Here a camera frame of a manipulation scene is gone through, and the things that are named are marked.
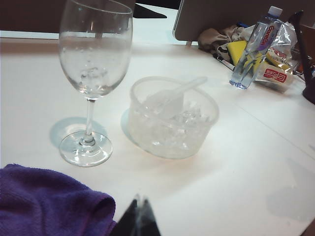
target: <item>laptop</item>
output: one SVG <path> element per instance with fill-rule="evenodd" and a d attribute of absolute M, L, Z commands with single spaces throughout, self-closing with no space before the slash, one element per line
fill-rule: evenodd
<path fill-rule="evenodd" d="M 270 6 L 283 9 L 280 19 L 287 21 L 299 10 L 304 10 L 301 24 L 315 23 L 314 0 L 182 0 L 173 28 L 173 36 L 180 41 L 197 41 L 206 29 L 222 30 L 238 22 L 256 24 Z"/>

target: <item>glass stem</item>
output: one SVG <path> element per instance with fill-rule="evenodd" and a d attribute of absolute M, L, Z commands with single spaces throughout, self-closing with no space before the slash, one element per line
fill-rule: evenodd
<path fill-rule="evenodd" d="M 87 127 L 85 130 L 84 137 L 81 139 L 80 144 L 84 146 L 93 146 L 95 145 L 94 137 L 92 136 L 92 120 L 93 120 L 93 110 L 95 100 L 87 98 L 88 101 L 88 118 L 87 118 Z"/>

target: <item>water bottle label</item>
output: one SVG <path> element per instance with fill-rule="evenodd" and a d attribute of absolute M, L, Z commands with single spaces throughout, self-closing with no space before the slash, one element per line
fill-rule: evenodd
<path fill-rule="evenodd" d="M 258 51 L 262 51 L 264 49 L 269 48 L 271 43 L 274 41 L 274 38 L 275 38 L 275 26 L 270 25 L 259 44 Z"/>

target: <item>plastic water bottle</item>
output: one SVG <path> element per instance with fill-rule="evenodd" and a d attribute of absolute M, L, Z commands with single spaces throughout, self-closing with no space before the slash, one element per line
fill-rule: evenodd
<path fill-rule="evenodd" d="M 251 84 L 254 72 L 263 61 L 280 29 L 281 21 L 278 20 L 278 17 L 281 13 L 282 9 L 271 6 L 268 14 L 257 22 L 233 71 L 230 84 L 240 89 L 247 89 Z"/>

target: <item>glass bowl of ice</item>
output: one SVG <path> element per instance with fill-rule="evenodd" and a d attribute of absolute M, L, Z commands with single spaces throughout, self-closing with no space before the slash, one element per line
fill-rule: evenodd
<path fill-rule="evenodd" d="M 166 77 L 146 77 L 130 90 L 128 131 L 143 150 L 164 158 L 196 154 L 219 117 L 215 100 L 197 86 Z"/>

